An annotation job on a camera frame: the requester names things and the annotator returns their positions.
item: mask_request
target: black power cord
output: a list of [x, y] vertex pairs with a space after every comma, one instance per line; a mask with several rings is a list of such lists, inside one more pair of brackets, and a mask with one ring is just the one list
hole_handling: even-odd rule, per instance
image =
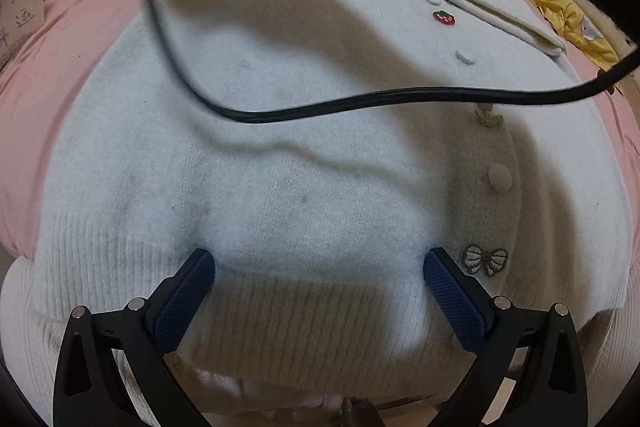
[[241, 123], [274, 123], [289, 120], [301, 120], [353, 111], [366, 107], [380, 107], [382, 105], [398, 105], [401, 103], [417, 102], [476, 102], [502, 103], [506, 105], [557, 105], [561, 103], [578, 102], [590, 98], [607, 87], [613, 86], [626, 75], [640, 67], [640, 49], [626, 56], [606, 73], [578, 86], [548, 91], [520, 91], [508, 89], [483, 89], [480, 87], [408, 87], [404, 89], [389, 89], [358, 94], [347, 98], [338, 98], [327, 102], [301, 105], [287, 109], [272, 111], [240, 111], [220, 105], [208, 98], [191, 80], [185, 68], [175, 55], [166, 37], [162, 21], [155, 0], [146, 0], [151, 16], [151, 22], [156, 30], [156, 37], [164, 56], [180, 83], [202, 105], [216, 115]]

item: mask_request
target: pink bedsheet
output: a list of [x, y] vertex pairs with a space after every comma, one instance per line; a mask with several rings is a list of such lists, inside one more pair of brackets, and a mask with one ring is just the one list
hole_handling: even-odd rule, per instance
[[[0, 242], [16, 255], [33, 256], [44, 176], [60, 123], [94, 66], [139, 10], [140, 0], [46, 0], [44, 28], [0, 78]], [[568, 49], [580, 76], [593, 78], [596, 66], [570, 44]], [[632, 202], [637, 255], [640, 130], [619, 94], [601, 94], [596, 105]]]

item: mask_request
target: paper sign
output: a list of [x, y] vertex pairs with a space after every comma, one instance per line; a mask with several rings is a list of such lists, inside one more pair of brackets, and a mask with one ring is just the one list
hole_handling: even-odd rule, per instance
[[44, 24], [44, 0], [0, 0], [0, 68]]

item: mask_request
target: white cardigan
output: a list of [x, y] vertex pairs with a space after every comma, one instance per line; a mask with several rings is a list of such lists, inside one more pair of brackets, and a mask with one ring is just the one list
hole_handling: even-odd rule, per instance
[[[438, 22], [437, 10], [456, 24]], [[197, 83], [235, 108], [577, 82], [561, 39], [521, 0], [164, 0], [162, 11]], [[472, 356], [451, 342], [424, 285], [433, 247], [457, 262], [469, 244], [505, 249], [502, 271], [475, 274], [487, 291], [523, 307], [562, 301], [577, 328], [621, 306], [631, 210], [593, 103], [492, 114], [504, 123], [483, 126], [463, 103], [220, 120], [177, 85], [137, 17], [53, 151], [28, 312], [5, 312], [2, 295], [10, 370], [50, 418], [71, 309], [148, 296], [195, 247], [219, 270], [180, 346], [184, 363], [318, 393], [457, 386]]]

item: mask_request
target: blue clamp pad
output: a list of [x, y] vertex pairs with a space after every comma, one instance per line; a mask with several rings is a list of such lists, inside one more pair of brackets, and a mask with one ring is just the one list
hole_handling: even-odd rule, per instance
[[215, 278], [212, 254], [198, 249], [176, 275], [162, 281], [149, 297], [147, 330], [158, 353], [164, 355], [178, 349]]
[[423, 272], [427, 286], [431, 289], [463, 349], [478, 354], [486, 342], [487, 324], [484, 315], [435, 250], [430, 250], [425, 256]]

